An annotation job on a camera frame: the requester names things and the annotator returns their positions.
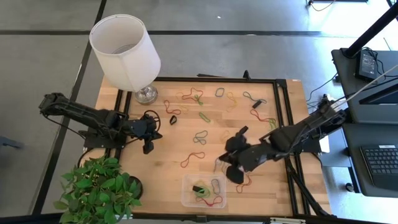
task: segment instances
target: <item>plant pot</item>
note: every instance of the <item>plant pot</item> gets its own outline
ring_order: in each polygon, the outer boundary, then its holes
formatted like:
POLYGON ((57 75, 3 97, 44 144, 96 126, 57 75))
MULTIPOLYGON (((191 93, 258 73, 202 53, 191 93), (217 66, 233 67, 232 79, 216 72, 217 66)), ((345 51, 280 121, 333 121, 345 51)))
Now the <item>plant pot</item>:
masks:
POLYGON ((141 190, 140 190, 140 193, 139 193, 139 195, 135 198, 135 199, 140 199, 141 198, 141 196, 142 196, 142 193, 144 192, 144 189, 142 188, 142 182, 141 182, 141 180, 139 180, 137 177, 134 177, 134 176, 130 176, 129 177, 129 181, 130 181, 130 184, 133 182, 133 181, 136 181, 137 182, 137 184, 138 183, 140 183, 141 184, 141 190))

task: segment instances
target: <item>wooden table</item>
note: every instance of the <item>wooden table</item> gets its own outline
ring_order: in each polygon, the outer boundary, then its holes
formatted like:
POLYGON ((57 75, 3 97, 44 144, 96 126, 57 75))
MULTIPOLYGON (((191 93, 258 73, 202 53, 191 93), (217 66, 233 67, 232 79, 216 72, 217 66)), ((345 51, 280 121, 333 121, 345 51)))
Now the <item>wooden table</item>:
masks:
MULTIPOLYGON (((185 174, 213 174, 215 159, 224 153, 224 142, 220 136, 229 131, 230 136, 239 131, 243 126, 249 130, 245 136, 248 143, 257 144, 258 139, 271 129, 268 123, 260 122, 250 114, 254 104, 242 96, 244 91, 250 92, 253 98, 264 98, 267 104, 261 104, 257 110, 260 118, 275 118, 275 98, 272 85, 263 83, 215 83, 215 82, 154 82, 159 96, 155 103, 149 106, 140 105, 135 99, 131 100, 129 109, 130 118, 140 118, 146 110, 158 112, 162 125, 160 133, 162 139, 154 141, 155 149, 148 155, 142 153, 142 141, 128 145, 121 154, 120 164, 124 172, 138 177, 144 186, 144 195, 141 198, 142 206, 134 208, 134 213, 168 213, 168 214, 207 214, 207 215, 247 215, 247 216, 291 216, 292 209, 289 199, 289 189, 284 161, 269 161, 251 173, 252 184, 244 188, 243 193, 236 192, 236 184, 227 182, 227 204, 225 208, 191 208, 184 207, 181 203, 182 178, 185 174), (203 90, 201 101, 203 106, 193 100, 183 100, 175 97, 176 93, 189 94, 191 87, 203 90), (223 97, 215 96, 217 88, 225 88, 223 97), (226 97, 227 92, 232 92, 238 105, 231 112, 226 108, 233 102, 226 97), (177 115, 175 125, 169 124, 171 114, 166 113, 164 100, 170 101, 170 110, 186 106, 187 114, 177 115), (204 122, 198 113, 203 112, 210 123, 204 122), (206 137, 207 144, 202 146, 193 143, 195 133, 202 130, 209 132, 206 137), (181 168, 180 163, 191 152, 205 152, 204 159, 191 157, 186 168, 181 168)), ((294 122, 308 116, 307 106, 300 80, 287 80, 289 98, 294 122)), ((96 109, 114 108, 118 90, 111 86, 106 79, 103 80, 96 109)), ((282 111, 285 124, 287 115, 282 98, 282 111)), ((103 149, 94 149, 88 153, 89 157, 99 157, 103 149)), ((330 212, 328 196, 323 181, 322 169, 319 161, 311 154, 301 155, 305 183, 309 191, 324 210, 330 212)), ((299 188, 296 186, 297 203, 302 212, 302 201, 299 188)))

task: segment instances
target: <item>table lamp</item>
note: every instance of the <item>table lamp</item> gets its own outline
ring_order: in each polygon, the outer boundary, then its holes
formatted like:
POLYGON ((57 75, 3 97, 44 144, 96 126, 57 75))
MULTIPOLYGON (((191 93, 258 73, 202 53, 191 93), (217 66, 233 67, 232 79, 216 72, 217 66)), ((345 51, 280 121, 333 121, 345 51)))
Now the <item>table lamp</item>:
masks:
POLYGON ((143 105, 156 100, 151 83, 159 74, 160 58, 141 20, 125 14, 106 17, 91 30, 90 44, 112 85, 133 91, 143 105))

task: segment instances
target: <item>black keyboard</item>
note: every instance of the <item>black keyboard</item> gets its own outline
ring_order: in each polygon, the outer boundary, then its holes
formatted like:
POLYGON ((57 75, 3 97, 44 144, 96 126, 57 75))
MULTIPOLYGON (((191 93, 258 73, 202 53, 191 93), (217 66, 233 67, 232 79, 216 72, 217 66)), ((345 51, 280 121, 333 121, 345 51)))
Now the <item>black keyboard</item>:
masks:
POLYGON ((373 185, 398 190, 398 146, 361 146, 361 152, 373 185))

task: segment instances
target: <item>concrete floor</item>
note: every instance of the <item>concrete floor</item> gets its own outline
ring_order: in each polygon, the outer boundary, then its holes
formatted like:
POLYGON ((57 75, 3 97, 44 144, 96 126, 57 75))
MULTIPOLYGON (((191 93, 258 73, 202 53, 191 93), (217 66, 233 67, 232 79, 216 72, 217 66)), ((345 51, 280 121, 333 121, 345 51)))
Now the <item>concrete floor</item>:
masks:
MULTIPOLYGON (((99 6, 98 0, 45 0, 40 4, 33 0, 2 0, 0 30, 90 30, 99 6)), ((312 89, 336 73, 330 51, 348 47, 387 9, 385 0, 371 0, 367 4, 336 2, 322 12, 306 7, 304 0, 108 0, 104 16, 132 14, 141 18, 148 30, 322 31, 329 37, 151 36, 162 59, 160 76, 192 77, 206 73, 241 77, 247 69, 255 78, 301 79, 308 98, 312 89)), ((393 21, 368 46, 374 50, 398 50, 392 33, 397 29, 398 23, 393 21)), ((0 217, 31 212, 58 131, 57 125, 39 115, 37 107, 45 93, 70 94, 87 40, 86 35, 0 35, 0 135, 25 144, 20 150, 0 150, 0 217)), ((102 76, 99 63, 91 54, 77 102, 95 105, 102 76)), ((331 93, 335 98, 343 95, 339 84, 329 83, 312 97, 316 100, 323 93, 331 93)), ((70 127, 85 129, 74 122, 70 127)), ((61 192, 60 175, 77 161, 82 145, 78 136, 67 132, 44 213, 56 212, 52 202, 61 192)), ((323 171, 333 214, 397 222, 393 208, 398 207, 398 199, 348 193, 341 188, 349 182, 348 170, 323 171)))

